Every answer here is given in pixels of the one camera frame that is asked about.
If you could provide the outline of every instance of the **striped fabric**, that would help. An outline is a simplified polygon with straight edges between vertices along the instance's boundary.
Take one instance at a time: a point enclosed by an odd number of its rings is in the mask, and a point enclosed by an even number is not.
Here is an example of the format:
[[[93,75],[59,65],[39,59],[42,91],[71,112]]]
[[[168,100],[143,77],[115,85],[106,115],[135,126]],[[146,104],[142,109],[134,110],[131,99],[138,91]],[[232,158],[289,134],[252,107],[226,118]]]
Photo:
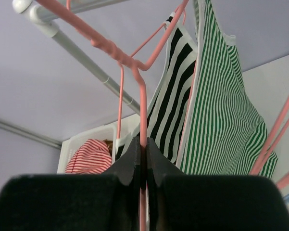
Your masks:
[[[174,13],[166,21],[170,24]],[[162,78],[148,107],[147,135],[155,140],[160,151],[172,162],[186,115],[197,46],[180,22],[167,41],[166,62]],[[139,135],[139,126],[126,137],[117,140],[118,159],[127,150],[131,139]]]
[[[247,175],[267,138],[242,79],[235,37],[221,32],[210,0],[194,1],[199,55],[177,166],[187,174]],[[260,175],[270,178],[273,152]]]
[[[65,173],[100,174],[111,165],[112,158],[104,141],[89,139],[75,152]]]

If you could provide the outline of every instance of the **white ceiling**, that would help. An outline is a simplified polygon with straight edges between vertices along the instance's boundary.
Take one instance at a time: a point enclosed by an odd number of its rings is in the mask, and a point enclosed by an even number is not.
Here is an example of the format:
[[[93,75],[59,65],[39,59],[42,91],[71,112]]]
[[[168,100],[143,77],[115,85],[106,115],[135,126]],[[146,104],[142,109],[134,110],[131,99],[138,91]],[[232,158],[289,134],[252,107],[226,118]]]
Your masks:
[[[181,0],[129,0],[79,16],[131,53],[167,19]],[[243,70],[289,54],[289,0],[213,0],[224,32],[237,36]],[[185,26],[194,34],[193,8]],[[116,61],[90,46],[73,28],[62,31],[117,82]],[[139,52],[145,61],[162,33]],[[164,65],[164,51],[143,73],[152,97]],[[139,102],[138,86],[126,71],[125,90]],[[81,131],[116,120],[118,99],[52,39],[45,37],[0,1],[0,118],[42,135],[65,140]],[[132,111],[124,107],[124,115]]]

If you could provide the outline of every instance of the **white plastic basket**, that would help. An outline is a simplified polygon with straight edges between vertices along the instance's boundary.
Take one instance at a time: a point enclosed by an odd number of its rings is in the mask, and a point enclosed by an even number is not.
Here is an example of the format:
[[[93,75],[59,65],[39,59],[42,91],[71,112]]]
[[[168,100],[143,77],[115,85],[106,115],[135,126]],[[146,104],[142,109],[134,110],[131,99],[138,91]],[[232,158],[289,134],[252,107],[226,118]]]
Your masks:
[[[93,128],[88,131],[79,133],[69,140],[63,142],[57,173],[65,173],[67,163],[70,161],[74,153],[88,140],[111,140],[113,141],[112,163],[115,160],[115,142],[116,142],[116,125],[104,125],[98,128]]]

